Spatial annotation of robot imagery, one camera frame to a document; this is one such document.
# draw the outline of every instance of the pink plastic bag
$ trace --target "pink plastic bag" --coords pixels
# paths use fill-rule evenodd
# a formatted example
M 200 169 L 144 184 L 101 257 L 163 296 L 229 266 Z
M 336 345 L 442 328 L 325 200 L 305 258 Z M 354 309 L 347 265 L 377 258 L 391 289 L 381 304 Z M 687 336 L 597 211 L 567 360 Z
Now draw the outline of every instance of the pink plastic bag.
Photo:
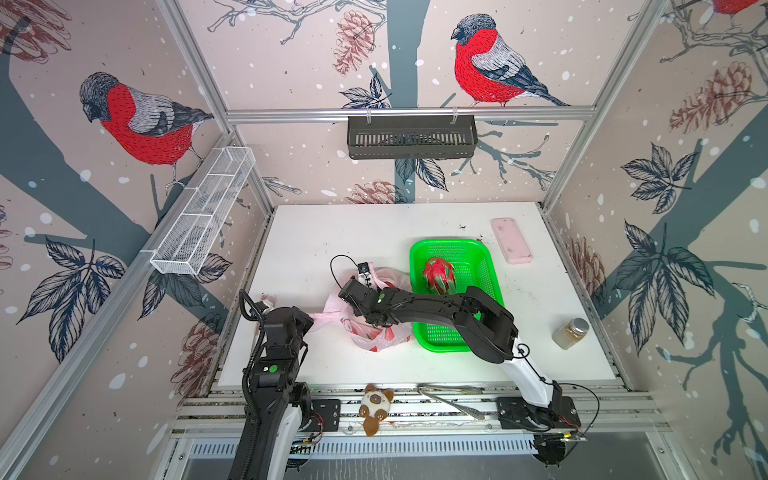
M 372 263 L 369 262 L 368 264 L 371 269 L 373 284 L 378 288 L 396 286 L 411 291 L 411 279 L 405 273 L 391 268 L 374 269 Z M 344 284 L 351 276 L 357 276 L 357 271 L 347 270 L 339 277 L 339 281 Z M 413 326 L 410 323 L 379 328 L 366 323 L 365 318 L 355 316 L 352 307 L 339 298 L 340 290 L 338 286 L 334 286 L 331 289 L 331 294 L 328 295 L 323 312 L 310 314 L 315 320 L 310 332 L 321 329 L 329 323 L 337 323 L 351 333 L 352 340 L 358 347 L 371 352 L 378 352 L 388 346 L 408 342 L 413 337 Z

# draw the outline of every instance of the metal tongs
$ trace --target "metal tongs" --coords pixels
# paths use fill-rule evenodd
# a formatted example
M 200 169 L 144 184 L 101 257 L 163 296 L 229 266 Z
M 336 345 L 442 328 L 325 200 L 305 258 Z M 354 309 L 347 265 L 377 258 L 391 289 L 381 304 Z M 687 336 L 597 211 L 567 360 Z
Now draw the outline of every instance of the metal tongs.
M 428 396 L 430 399 L 437 400 L 438 402 L 443 402 L 446 405 L 450 405 L 453 408 L 459 410 L 460 412 L 464 412 L 467 415 L 470 415 L 475 420 L 485 420 L 485 415 L 483 415 L 482 412 L 480 412 L 477 409 L 473 409 L 472 407 L 459 405 L 458 403 L 450 402 L 446 399 L 441 399 L 440 397 L 436 395 L 432 395 L 431 393 L 427 393 L 424 390 L 436 390 L 439 392 L 457 392 L 462 393 L 464 395 L 481 395 L 482 389 L 479 389 L 474 386 L 442 386 L 442 385 L 432 385 L 430 383 L 423 383 L 421 385 L 416 386 L 416 390 L 424 396 Z

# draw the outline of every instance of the glass jar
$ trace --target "glass jar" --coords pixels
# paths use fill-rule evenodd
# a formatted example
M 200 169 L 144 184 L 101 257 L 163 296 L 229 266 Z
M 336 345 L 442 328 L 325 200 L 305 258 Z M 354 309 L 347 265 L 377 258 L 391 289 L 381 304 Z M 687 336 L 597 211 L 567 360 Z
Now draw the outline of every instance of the glass jar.
M 560 348 L 567 350 L 576 345 L 589 332 L 589 322 L 583 318 L 574 318 L 563 328 L 552 334 L 552 339 Z

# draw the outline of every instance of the green plastic basket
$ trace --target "green plastic basket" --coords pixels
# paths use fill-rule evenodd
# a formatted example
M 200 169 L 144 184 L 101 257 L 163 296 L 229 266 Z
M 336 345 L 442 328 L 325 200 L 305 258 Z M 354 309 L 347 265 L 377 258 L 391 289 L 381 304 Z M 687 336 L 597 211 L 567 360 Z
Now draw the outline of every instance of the green plastic basket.
M 498 288 L 491 252 L 477 240 L 435 239 L 422 240 L 411 247 L 411 288 L 413 293 L 430 294 L 422 276 L 424 266 L 432 257 L 441 257 L 452 263 L 456 272 L 456 293 L 464 293 L 468 286 L 479 286 L 504 306 L 502 291 Z M 430 352 L 468 352 L 469 347 L 454 329 L 428 323 L 414 323 L 413 336 Z

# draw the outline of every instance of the white table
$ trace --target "white table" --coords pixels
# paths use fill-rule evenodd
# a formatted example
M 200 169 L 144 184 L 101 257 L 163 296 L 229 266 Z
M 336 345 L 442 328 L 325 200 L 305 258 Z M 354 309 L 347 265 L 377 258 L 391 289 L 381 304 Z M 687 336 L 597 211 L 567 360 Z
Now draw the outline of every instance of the white table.
M 517 220 L 533 260 L 505 262 L 491 230 L 491 219 Z M 507 309 L 531 356 L 552 379 L 567 382 L 614 379 L 595 334 L 590 331 L 569 350 L 551 339 L 569 319 L 587 318 L 563 263 L 534 203 L 287 205 L 275 220 L 253 278 L 250 295 L 276 296 L 278 306 L 320 312 L 333 278 L 328 262 L 344 253 L 357 262 L 374 262 L 409 271 L 411 245 L 425 238 L 480 239 L 491 251 Z M 352 263 L 336 259 L 334 271 Z M 255 324 L 240 317 L 224 363 L 219 387 L 240 387 Z M 299 381 L 311 386 L 361 386 L 366 383 L 412 386 L 418 382 L 494 384 L 509 382 L 495 364 L 472 353 L 431 353 L 412 340 L 381 352 L 356 346 L 349 333 L 328 325 L 304 339 L 310 346 Z

